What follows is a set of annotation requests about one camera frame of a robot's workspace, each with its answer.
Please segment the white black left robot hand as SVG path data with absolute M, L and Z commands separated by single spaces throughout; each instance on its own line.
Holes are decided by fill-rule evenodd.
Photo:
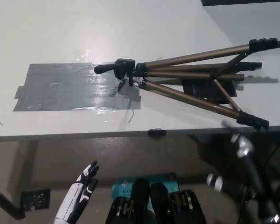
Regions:
M 69 188 L 54 219 L 55 224 L 75 224 L 86 208 L 98 180 L 97 161 L 89 164 Z

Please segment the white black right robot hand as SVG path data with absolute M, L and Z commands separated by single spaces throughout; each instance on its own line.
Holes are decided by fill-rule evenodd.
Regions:
M 231 142 L 237 146 L 237 157 L 244 163 L 248 177 L 248 184 L 238 181 L 228 180 L 221 175 L 210 173 L 207 177 L 207 185 L 215 191 L 225 193 L 230 196 L 239 197 L 247 194 L 254 197 L 258 192 L 259 171 L 252 158 L 254 145 L 242 134 L 235 134 Z

